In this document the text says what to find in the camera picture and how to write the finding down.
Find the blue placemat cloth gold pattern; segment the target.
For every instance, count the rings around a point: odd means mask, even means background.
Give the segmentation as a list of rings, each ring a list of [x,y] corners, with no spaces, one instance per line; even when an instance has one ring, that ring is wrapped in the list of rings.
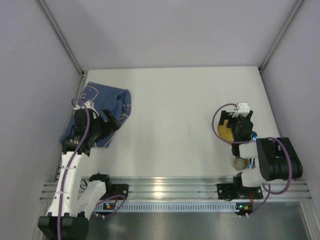
[[[129,118],[131,114],[131,93],[127,89],[116,88],[112,86],[102,85],[94,82],[89,82],[80,95],[80,101],[94,102],[94,108],[104,121],[104,132],[116,132],[116,130],[109,130],[106,126],[108,121],[107,116],[103,113],[104,109],[109,109],[117,120],[121,122],[121,126]],[[74,110],[71,114],[71,119],[68,123],[67,130],[61,138],[62,152],[73,152],[78,143],[74,140],[72,125],[74,123]],[[79,150],[79,153],[89,153],[90,150]]]

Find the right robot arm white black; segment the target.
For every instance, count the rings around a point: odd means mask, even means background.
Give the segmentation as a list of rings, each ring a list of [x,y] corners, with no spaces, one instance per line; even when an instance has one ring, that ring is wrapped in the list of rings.
[[[293,180],[302,177],[303,166],[289,138],[254,137],[252,114],[235,112],[227,124],[232,133],[232,154],[255,164],[233,178],[233,189],[240,198],[260,194],[262,189],[269,195],[282,195]]]

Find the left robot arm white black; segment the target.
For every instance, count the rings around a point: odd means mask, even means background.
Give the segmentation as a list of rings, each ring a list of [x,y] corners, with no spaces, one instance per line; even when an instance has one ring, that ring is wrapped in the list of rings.
[[[89,161],[95,143],[117,131],[122,123],[109,109],[103,119],[94,108],[77,106],[70,133],[62,140],[61,169],[53,200],[47,213],[38,219],[38,228],[49,240],[84,240],[89,231],[90,216],[103,200],[120,198],[112,195],[107,174],[93,174],[82,194],[84,164]]]

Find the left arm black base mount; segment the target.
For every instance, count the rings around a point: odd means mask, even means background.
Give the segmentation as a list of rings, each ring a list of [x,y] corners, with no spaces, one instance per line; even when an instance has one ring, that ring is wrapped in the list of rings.
[[[129,194],[129,185],[128,184],[118,184],[118,183],[113,183],[111,185],[111,192],[110,196],[113,197],[115,195],[122,195],[127,199]]]

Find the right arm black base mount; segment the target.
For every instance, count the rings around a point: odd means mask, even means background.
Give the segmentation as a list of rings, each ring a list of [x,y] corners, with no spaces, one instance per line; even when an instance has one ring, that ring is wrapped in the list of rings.
[[[216,185],[219,200],[254,200],[263,199],[261,187],[235,186],[233,183],[219,183]]]

